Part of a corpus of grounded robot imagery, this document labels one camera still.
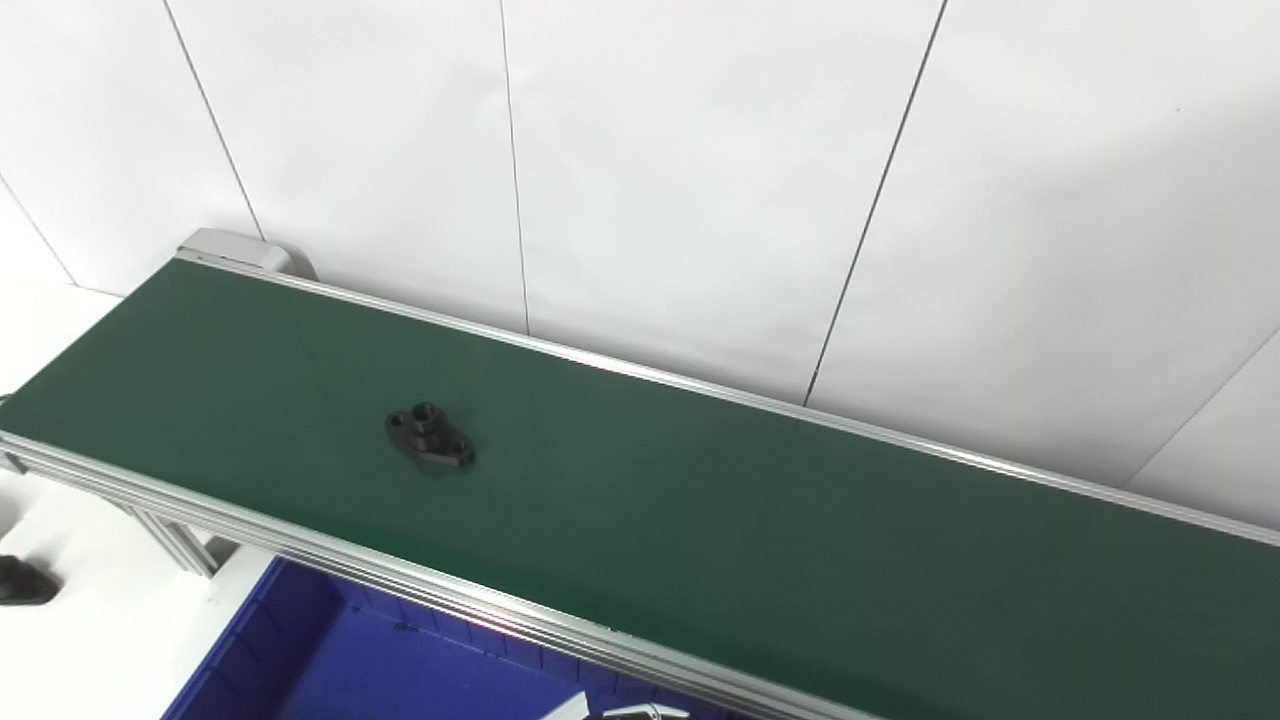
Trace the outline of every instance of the black object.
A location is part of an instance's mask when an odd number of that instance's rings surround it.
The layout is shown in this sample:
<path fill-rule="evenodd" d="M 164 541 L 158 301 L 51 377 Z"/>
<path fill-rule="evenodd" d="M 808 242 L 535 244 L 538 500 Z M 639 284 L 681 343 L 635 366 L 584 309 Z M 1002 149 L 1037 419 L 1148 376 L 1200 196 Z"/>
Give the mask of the black object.
<path fill-rule="evenodd" d="M 12 555 L 0 555 L 0 605 L 44 605 L 58 594 L 58 583 Z"/>
<path fill-rule="evenodd" d="M 476 459 L 471 439 L 449 424 L 444 410 L 430 402 L 388 415 L 387 434 L 401 452 L 415 460 L 466 465 Z"/>

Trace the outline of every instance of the white floor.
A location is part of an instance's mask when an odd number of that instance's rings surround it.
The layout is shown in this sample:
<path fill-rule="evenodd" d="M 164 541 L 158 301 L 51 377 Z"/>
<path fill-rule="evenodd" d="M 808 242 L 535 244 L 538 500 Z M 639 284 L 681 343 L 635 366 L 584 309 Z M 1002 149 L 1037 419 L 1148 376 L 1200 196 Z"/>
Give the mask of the white floor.
<path fill-rule="evenodd" d="M 0 286 L 0 395 L 115 302 L 70 286 Z M 0 607 L 0 716 L 42 720 L 160 717 L 271 560 L 241 547 L 212 580 L 182 573 L 111 505 L 4 470 L 0 555 L 63 583 L 49 605 Z"/>

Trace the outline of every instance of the blue plastic container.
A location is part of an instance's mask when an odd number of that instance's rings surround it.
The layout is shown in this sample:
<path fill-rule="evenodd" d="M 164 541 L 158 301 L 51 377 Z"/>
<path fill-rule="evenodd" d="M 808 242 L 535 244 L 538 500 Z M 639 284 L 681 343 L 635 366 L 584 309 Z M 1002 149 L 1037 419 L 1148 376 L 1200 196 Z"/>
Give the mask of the blue plastic container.
<path fill-rule="evenodd" d="M 285 560 L 268 568 L 165 720 L 536 720 L 580 691 L 591 712 L 723 708 Z"/>

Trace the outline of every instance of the white wall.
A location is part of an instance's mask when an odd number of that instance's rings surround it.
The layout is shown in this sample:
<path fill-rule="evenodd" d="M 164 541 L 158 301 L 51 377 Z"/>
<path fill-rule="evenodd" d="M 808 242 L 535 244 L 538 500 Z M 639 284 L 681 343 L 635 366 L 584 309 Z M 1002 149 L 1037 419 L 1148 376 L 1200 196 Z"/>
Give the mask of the white wall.
<path fill-rule="evenodd" d="M 1124 484 L 1280 325 L 1280 9 L 947 9 L 815 407 Z"/>
<path fill-rule="evenodd" d="M 0 4 L 0 176 L 81 284 L 260 224 L 337 284 L 1280 527 L 1275 352 L 1240 370 L 1274 4 L 955 0 L 887 176 L 938 0 L 170 5 Z M 0 231 L 60 273 L 3 195 Z"/>

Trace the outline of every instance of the panel seam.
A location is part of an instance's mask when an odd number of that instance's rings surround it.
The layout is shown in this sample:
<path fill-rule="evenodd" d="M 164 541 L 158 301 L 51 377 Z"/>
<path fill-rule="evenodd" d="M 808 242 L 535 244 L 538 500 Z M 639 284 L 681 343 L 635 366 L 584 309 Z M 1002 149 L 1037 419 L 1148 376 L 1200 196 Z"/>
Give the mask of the panel seam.
<path fill-rule="evenodd" d="M 1142 471 L 1147 469 L 1147 465 L 1151 465 L 1152 460 L 1155 460 L 1161 452 L 1164 452 L 1165 448 L 1169 447 L 1170 443 L 1172 443 L 1174 439 L 1178 436 L 1180 436 L 1184 429 L 1187 429 L 1187 425 L 1192 424 L 1192 420 L 1194 420 L 1197 416 L 1199 416 L 1199 414 L 1203 413 L 1206 407 L 1208 407 L 1210 402 L 1213 402 L 1213 398 L 1216 398 L 1219 395 L 1221 395 L 1222 391 L 1226 389 L 1226 386 L 1231 384 L 1231 380 L 1234 380 L 1235 377 L 1239 375 L 1244 370 L 1244 368 L 1247 368 L 1249 365 L 1249 363 L 1252 363 L 1253 359 L 1257 357 L 1260 352 L 1262 352 L 1262 350 L 1266 346 L 1271 345 L 1271 341 L 1274 341 L 1276 338 L 1276 336 L 1280 336 L 1280 325 L 1276 325 L 1276 328 L 1274 331 L 1271 331 L 1271 334 L 1268 334 L 1266 337 L 1266 340 L 1262 341 L 1261 345 L 1258 345 L 1257 347 L 1254 347 L 1253 352 L 1251 352 L 1248 355 L 1248 357 L 1244 359 L 1243 363 L 1240 363 L 1239 365 L 1236 365 L 1236 368 L 1234 370 L 1231 370 L 1230 374 L 1226 375 L 1226 379 L 1222 380 L 1213 389 L 1213 392 L 1211 392 L 1208 395 L 1208 397 L 1204 398 L 1203 402 L 1201 402 L 1198 406 L 1196 406 L 1196 410 L 1192 410 L 1192 413 L 1187 416 L 1187 419 L 1184 419 L 1176 428 L 1174 428 L 1174 432 L 1170 433 L 1169 437 L 1165 438 L 1165 442 L 1160 443 L 1156 447 L 1156 450 L 1152 451 L 1152 454 L 1147 456 L 1147 459 L 1142 462 L 1142 465 L 1139 465 L 1138 469 L 1133 471 L 1133 475 L 1129 475 L 1129 479 L 1120 484 L 1120 489 L 1128 488 L 1130 483 L 1133 483 L 1135 479 L 1138 479 L 1138 475 L 1140 475 Z"/>
<path fill-rule="evenodd" d="M 196 63 L 191 59 L 191 51 L 187 50 L 187 41 L 182 37 L 182 29 L 178 28 L 178 18 L 173 14 L 173 8 L 169 6 L 169 0 L 160 0 L 164 3 L 164 12 L 169 15 L 169 24 L 173 27 L 173 35 L 178 38 L 178 46 L 182 49 L 182 56 L 187 60 L 187 69 L 191 70 L 192 79 L 196 81 L 196 90 L 200 91 L 200 100 L 205 104 L 205 111 L 209 113 L 209 122 L 214 124 L 214 133 L 218 135 L 218 143 L 223 147 L 223 155 L 227 158 L 227 164 L 232 169 L 232 176 L 236 178 L 236 187 L 241 191 L 241 197 L 244 199 L 244 208 L 248 210 L 250 219 L 253 220 L 253 227 L 257 228 L 257 238 L 266 242 L 266 236 L 262 234 L 262 224 L 257 222 L 257 213 L 253 211 L 253 204 L 248 200 L 248 191 L 244 190 L 244 181 L 241 179 L 239 169 L 236 168 L 236 160 L 232 159 L 232 150 L 227 146 L 227 137 L 223 135 L 221 126 L 218 124 L 218 117 L 214 115 L 214 106 L 209 102 L 209 95 L 205 92 L 205 85 L 200 82 L 200 74 L 196 72 Z"/>
<path fill-rule="evenodd" d="M 502 72 L 507 88 L 507 129 L 511 135 L 511 186 L 516 200 L 516 246 L 520 250 L 520 296 L 525 304 L 525 334 L 532 334 L 529 325 L 529 279 L 525 272 L 525 227 L 520 215 L 520 172 L 516 169 L 516 113 L 511 104 L 511 61 L 507 58 L 507 6 L 498 0 L 498 20 L 502 26 Z"/>
<path fill-rule="evenodd" d="M 803 407 L 809 406 L 809 400 L 813 396 L 813 388 L 818 383 L 818 373 L 822 370 L 822 363 L 827 357 L 827 347 L 831 345 L 831 336 L 836 331 L 836 322 L 840 319 L 840 311 L 845 305 L 845 295 L 849 293 L 849 283 L 854 278 L 854 268 L 858 266 L 858 259 L 863 254 L 863 246 L 867 243 L 867 232 L 872 227 L 872 218 L 876 215 L 876 208 L 879 205 L 881 193 L 884 191 L 884 181 L 888 178 L 890 165 L 893 164 L 893 156 L 897 154 L 897 145 L 902 140 L 902 131 L 906 128 L 906 118 L 911 114 L 911 104 L 915 102 L 915 92 L 920 88 L 920 78 L 924 77 L 924 67 L 929 63 L 929 54 L 933 51 L 933 41 L 938 37 L 938 28 L 942 27 L 942 15 L 947 12 L 947 1 L 942 0 L 938 5 L 938 15 L 933 20 L 933 28 L 929 31 L 929 41 L 924 45 L 924 55 L 920 58 L 920 67 L 915 70 L 915 79 L 911 82 L 911 92 L 906 96 L 906 106 L 902 108 L 902 117 L 897 123 L 897 132 L 893 135 L 893 142 L 890 145 L 888 156 L 884 159 L 884 169 L 881 172 L 879 183 L 876 186 L 876 195 L 872 196 L 872 205 L 867 210 L 867 220 L 863 223 L 863 231 L 858 236 L 858 245 L 854 246 L 854 256 L 849 261 L 849 272 L 845 273 L 845 284 L 840 288 L 840 296 L 836 299 L 836 309 L 831 314 L 831 323 L 827 325 L 827 334 L 822 341 L 822 348 L 818 351 L 818 361 L 814 364 L 813 375 L 809 378 L 809 387 L 805 389 L 804 401 L 800 404 Z"/>
<path fill-rule="evenodd" d="M 13 186 L 9 184 L 9 181 L 5 179 L 4 174 L 0 174 L 0 184 L 4 186 L 5 192 L 8 192 L 9 197 L 13 199 L 13 204 L 18 206 L 18 211 L 22 213 L 22 217 L 27 218 L 27 224 L 31 225 L 31 229 L 36 231 L 36 236 L 40 238 L 41 242 L 45 243 L 45 250 L 47 250 L 49 254 L 54 256 L 54 261 L 58 263 L 58 266 L 63 269 L 63 274 L 67 275 L 67 282 L 72 283 L 76 287 L 81 287 L 81 284 L 76 282 L 76 278 L 72 275 L 72 272 L 67 266 L 67 263 L 63 263 L 61 255 L 59 255 L 58 251 L 54 250 L 54 243 L 49 242 L 49 238 L 45 237 L 45 232 L 40 229 L 40 225 L 36 224 L 36 219 L 31 217 L 31 211 L 28 211 L 27 206 L 22 204 L 22 200 L 18 199 L 18 193 L 13 191 Z"/>

